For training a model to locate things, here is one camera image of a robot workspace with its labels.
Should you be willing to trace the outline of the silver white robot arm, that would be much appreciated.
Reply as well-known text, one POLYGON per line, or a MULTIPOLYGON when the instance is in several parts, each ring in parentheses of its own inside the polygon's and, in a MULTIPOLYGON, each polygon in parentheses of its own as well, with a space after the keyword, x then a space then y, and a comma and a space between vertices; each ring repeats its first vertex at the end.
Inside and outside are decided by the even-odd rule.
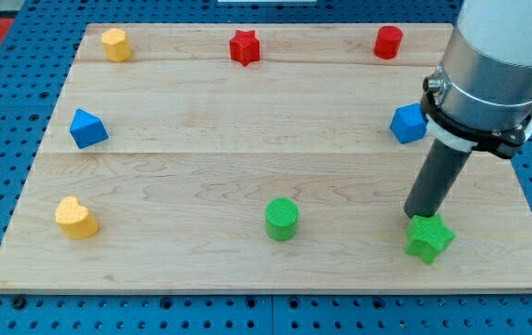
POLYGON ((443 145, 512 158, 532 135, 532 0, 465 0, 423 90, 443 145))

